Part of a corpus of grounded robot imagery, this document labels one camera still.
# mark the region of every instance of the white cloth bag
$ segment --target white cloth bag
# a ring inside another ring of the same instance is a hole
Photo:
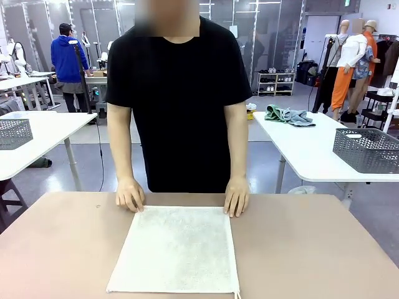
[[[234,293],[240,298],[223,208],[146,206],[133,218],[107,292]]]

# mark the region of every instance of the blue jacket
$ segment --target blue jacket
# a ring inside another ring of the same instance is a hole
[[[64,83],[80,82],[79,64],[77,62],[75,49],[69,44],[70,40],[77,40],[69,36],[59,36],[51,43],[51,62],[55,67],[57,79]],[[82,59],[83,68],[89,69],[83,48],[80,42],[77,43]]]

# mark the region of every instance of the perforated basket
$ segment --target perforated basket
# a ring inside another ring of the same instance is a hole
[[[377,129],[337,129],[333,152],[360,173],[399,173],[399,140]]]
[[[32,139],[29,120],[0,120],[0,150],[14,150]]]

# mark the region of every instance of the black stool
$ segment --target black stool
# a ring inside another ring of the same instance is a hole
[[[17,194],[18,201],[8,201],[2,196],[8,191],[13,190]],[[13,215],[9,215],[7,206],[20,206]],[[12,224],[23,212],[27,210],[27,205],[18,188],[11,179],[0,181],[0,233],[2,233],[10,224]]]

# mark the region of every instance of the mannequin hand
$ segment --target mannequin hand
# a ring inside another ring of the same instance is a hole
[[[226,200],[224,201],[224,213],[230,217],[239,217],[245,211],[249,202],[249,188],[244,176],[233,176],[226,188]]]
[[[344,69],[344,74],[346,75],[347,73],[349,73],[349,70],[350,70],[350,65],[347,64],[347,65],[345,66],[345,69]]]
[[[120,179],[118,182],[117,206],[130,209],[133,213],[143,211],[144,191],[133,178]]]

